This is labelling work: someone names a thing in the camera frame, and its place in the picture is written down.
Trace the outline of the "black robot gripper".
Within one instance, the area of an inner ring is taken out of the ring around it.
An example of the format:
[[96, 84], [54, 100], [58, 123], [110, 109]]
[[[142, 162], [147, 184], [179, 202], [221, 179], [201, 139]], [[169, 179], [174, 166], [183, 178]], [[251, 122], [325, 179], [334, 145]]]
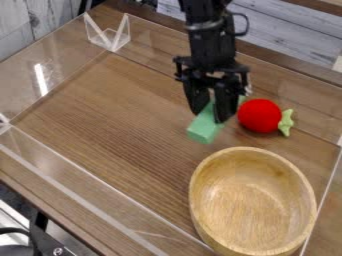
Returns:
[[233, 20], [187, 21], [190, 55], [174, 58], [175, 77], [183, 83], [190, 110], [195, 115], [207, 106], [209, 90], [214, 89], [217, 123], [225, 123], [235, 115], [239, 95], [250, 93], [250, 69], [237, 61], [235, 44], [235, 38], [247, 34], [247, 28], [238, 32]]

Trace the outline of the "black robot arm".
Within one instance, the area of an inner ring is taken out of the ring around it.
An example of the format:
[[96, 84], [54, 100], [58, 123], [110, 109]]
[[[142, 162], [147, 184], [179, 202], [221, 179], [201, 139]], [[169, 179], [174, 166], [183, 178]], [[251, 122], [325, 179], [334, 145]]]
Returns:
[[237, 38], [250, 30], [243, 13], [227, 9], [233, 0], [178, 0], [186, 16], [190, 55], [175, 56], [175, 79], [183, 83], [191, 112], [214, 101], [214, 121], [225, 123], [247, 94], [250, 68], [237, 61]]

